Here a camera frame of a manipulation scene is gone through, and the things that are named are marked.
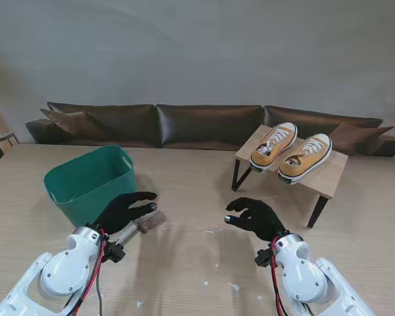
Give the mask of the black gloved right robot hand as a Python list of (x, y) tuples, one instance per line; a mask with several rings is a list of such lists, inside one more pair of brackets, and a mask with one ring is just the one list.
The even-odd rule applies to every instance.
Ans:
[(226, 224), (253, 232), (259, 239), (272, 242), (277, 236), (289, 234), (273, 209), (261, 200), (239, 197), (226, 206), (227, 211), (239, 212), (240, 216), (227, 215)]

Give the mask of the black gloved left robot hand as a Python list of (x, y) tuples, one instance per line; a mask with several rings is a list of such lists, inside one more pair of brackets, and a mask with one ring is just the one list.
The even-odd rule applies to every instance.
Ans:
[(153, 202), (157, 194), (153, 192), (134, 192), (120, 194), (109, 202), (93, 225), (102, 228), (108, 235), (121, 231), (128, 223), (157, 210)]

